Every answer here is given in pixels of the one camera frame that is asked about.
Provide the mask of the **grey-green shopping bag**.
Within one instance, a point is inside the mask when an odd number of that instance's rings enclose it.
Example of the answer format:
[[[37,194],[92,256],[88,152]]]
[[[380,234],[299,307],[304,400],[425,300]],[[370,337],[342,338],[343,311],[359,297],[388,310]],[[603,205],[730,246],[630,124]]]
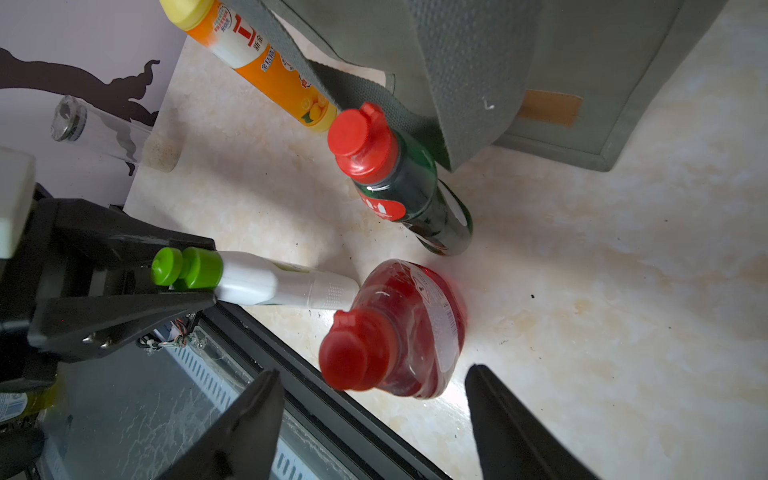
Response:
[[[490,145],[607,172],[720,1],[237,1],[340,110],[456,170]]]

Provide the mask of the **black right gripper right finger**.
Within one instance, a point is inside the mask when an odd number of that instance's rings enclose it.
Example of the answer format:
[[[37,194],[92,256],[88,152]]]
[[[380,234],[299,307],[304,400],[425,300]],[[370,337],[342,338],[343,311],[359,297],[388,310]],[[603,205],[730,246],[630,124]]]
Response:
[[[485,479],[596,477],[487,366],[470,367],[465,391]]]

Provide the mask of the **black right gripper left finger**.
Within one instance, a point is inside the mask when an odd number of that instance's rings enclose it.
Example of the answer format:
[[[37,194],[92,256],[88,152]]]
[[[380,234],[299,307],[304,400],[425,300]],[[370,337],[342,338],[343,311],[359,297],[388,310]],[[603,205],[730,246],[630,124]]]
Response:
[[[267,479],[284,412],[280,373],[260,373],[162,479]]]

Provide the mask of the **white bottle green cap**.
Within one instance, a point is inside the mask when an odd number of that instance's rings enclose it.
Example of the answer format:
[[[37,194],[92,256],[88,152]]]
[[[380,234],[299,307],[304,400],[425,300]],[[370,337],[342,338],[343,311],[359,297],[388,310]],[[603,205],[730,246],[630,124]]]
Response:
[[[175,291],[209,291],[241,306],[278,305],[347,310],[359,292],[352,278],[240,251],[165,247],[151,264],[151,279]]]

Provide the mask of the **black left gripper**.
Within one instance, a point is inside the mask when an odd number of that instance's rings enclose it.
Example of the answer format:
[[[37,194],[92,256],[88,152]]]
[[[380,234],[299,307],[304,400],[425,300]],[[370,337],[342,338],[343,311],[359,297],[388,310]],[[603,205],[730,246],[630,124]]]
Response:
[[[165,247],[216,245],[36,187],[19,244],[1,262],[1,391],[47,388],[61,362],[102,358],[213,306],[211,292],[88,296],[96,270],[149,265]]]

